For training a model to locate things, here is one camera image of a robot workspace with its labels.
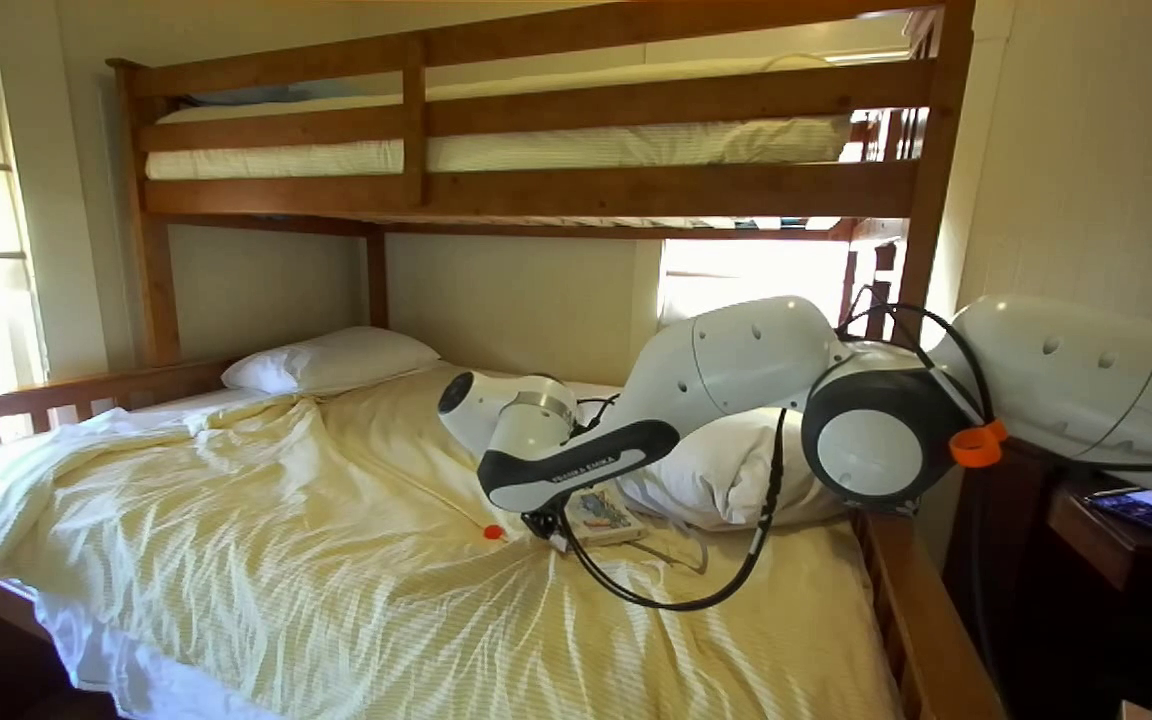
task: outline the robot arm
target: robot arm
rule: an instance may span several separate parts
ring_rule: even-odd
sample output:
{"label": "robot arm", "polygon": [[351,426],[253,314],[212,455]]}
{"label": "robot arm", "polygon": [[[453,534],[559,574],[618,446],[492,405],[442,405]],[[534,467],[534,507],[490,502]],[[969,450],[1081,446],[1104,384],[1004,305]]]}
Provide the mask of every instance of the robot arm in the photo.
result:
{"label": "robot arm", "polygon": [[[1044,299],[976,299],[958,337],[1011,437],[1075,460],[1152,460],[1152,323]],[[442,394],[444,426],[480,455],[498,507],[541,510],[568,492],[661,460],[728,411],[806,411],[811,470],[861,502],[920,497],[952,464],[948,437],[980,424],[969,352],[915,354],[841,342],[810,299],[758,299],[650,341],[626,392],[594,424],[551,379],[463,373]]]}

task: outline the wooden bunk bed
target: wooden bunk bed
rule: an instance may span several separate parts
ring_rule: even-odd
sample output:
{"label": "wooden bunk bed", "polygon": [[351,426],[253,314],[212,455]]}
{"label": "wooden bunk bed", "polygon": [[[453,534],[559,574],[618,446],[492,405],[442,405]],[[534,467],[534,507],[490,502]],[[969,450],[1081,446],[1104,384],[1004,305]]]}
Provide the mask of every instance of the wooden bunk bed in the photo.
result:
{"label": "wooden bunk bed", "polygon": [[[587,51],[651,39],[693,39],[780,22],[910,11],[915,48],[903,61],[791,66],[751,76],[651,79],[619,86],[559,86],[534,94],[438,101],[428,76],[449,64]],[[555,232],[555,237],[725,237],[677,218],[700,216],[866,216],[910,218],[902,299],[926,299],[939,232],[948,159],[958,139],[966,66],[972,48],[972,0],[799,0],[799,3],[602,3],[551,14],[490,21],[463,29],[347,39],[323,48],[259,51],[235,61],[141,66],[117,61],[128,121],[128,244],[141,270],[150,373],[83,384],[52,384],[0,394],[0,420],[25,415],[48,431],[56,407],[91,415],[104,405],[141,407],[222,384],[222,363],[180,363],[171,299],[171,224],[304,228],[370,241],[370,310],[384,323],[384,232]],[[287,86],[336,76],[401,76],[401,103],[334,107],[295,117],[235,117],[208,123],[161,123],[197,94]],[[670,169],[498,169],[442,172],[438,139],[478,131],[583,131],[626,123],[843,117],[866,144],[856,163],[670,163]],[[396,139],[396,172],[365,177],[208,177],[151,179],[151,150],[310,147]],[[765,237],[811,237],[795,224]],[[877,625],[903,714],[1004,714],[1002,696],[972,651],[958,607],[939,587],[903,517],[861,510],[856,534],[877,590]],[[0,587],[0,621],[40,631],[30,599]]]}

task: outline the cable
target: cable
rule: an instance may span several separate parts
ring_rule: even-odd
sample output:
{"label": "cable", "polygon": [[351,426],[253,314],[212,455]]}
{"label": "cable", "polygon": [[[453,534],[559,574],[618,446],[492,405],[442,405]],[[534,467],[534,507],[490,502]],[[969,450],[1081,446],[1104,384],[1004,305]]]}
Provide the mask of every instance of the cable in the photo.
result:
{"label": "cable", "polygon": [[765,507],[761,507],[761,525],[758,525],[758,530],[751,530],[751,540],[750,540],[750,548],[744,548],[744,559],[739,559],[736,574],[732,574],[721,590],[700,597],[700,599],[679,599],[679,604],[639,597],[639,590],[618,585],[618,581],[587,557],[587,548],[577,540],[563,507],[551,510],[551,526],[555,526],[559,540],[574,548],[574,557],[581,559],[581,568],[583,568],[598,585],[603,585],[613,597],[619,597],[619,599],[627,599],[627,604],[639,604],[639,607],[661,607],[661,610],[700,610],[700,607],[714,607],[714,604],[721,604],[721,599],[728,599],[728,597],[736,597],[736,590],[744,587],[744,581],[750,581],[751,568],[761,562],[765,542],[769,542],[769,534],[772,534],[775,501],[780,501],[780,475],[783,475],[783,446],[780,446],[780,445],[783,445],[783,411],[788,411],[788,407],[780,407],[780,415],[775,415],[772,464],[769,464],[769,497],[765,497]]}

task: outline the mattress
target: mattress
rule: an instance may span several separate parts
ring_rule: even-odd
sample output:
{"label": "mattress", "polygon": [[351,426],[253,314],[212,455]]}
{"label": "mattress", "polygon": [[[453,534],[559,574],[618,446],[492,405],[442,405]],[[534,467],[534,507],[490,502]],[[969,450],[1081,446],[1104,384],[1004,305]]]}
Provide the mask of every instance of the mattress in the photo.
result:
{"label": "mattress", "polygon": [[[783,61],[645,64],[645,66],[602,66],[602,72],[523,76],[523,79],[433,82],[428,101],[783,72],[806,64],[811,61],[783,56]],[[208,123],[239,117],[292,117],[292,111],[339,111],[384,103],[401,103],[401,94],[370,92],[370,94],[255,101],[222,107],[208,103],[171,111],[164,123]],[[480,136],[433,136],[428,169],[523,172],[523,169],[672,169],[672,163],[828,163],[841,156],[843,139],[847,139],[847,117],[638,123],[638,127],[577,127],[577,131],[480,131]],[[393,172],[406,172],[401,139],[295,144],[295,147],[188,147],[188,150],[151,150],[144,163],[150,179],[393,177]]]}
{"label": "mattress", "polygon": [[[134,714],[895,714],[847,525],[775,530],[714,610],[627,607],[486,502],[433,411],[449,379],[40,438],[0,464],[0,581]],[[744,557],[661,548],[602,562],[706,597]],[[164,710],[180,678],[197,706]]]}

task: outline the white pillow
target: white pillow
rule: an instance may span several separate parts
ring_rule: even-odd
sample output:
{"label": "white pillow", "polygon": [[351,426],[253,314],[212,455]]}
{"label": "white pillow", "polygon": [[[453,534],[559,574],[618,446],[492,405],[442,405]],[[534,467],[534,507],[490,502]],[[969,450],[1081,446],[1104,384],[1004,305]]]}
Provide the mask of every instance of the white pillow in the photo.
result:
{"label": "white pillow", "polygon": [[[631,507],[672,517],[706,530],[758,526],[772,467],[775,407],[725,415],[683,437],[665,460],[619,478]],[[799,411],[783,415],[783,475],[775,526],[843,517],[843,501],[811,475],[799,446]]]}
{"label": "white pillow", "polygon": [[438,363],[442,352],[390,329],[339,329],[299,342],[253,352],[222,373],[250,392],[347,392]]}

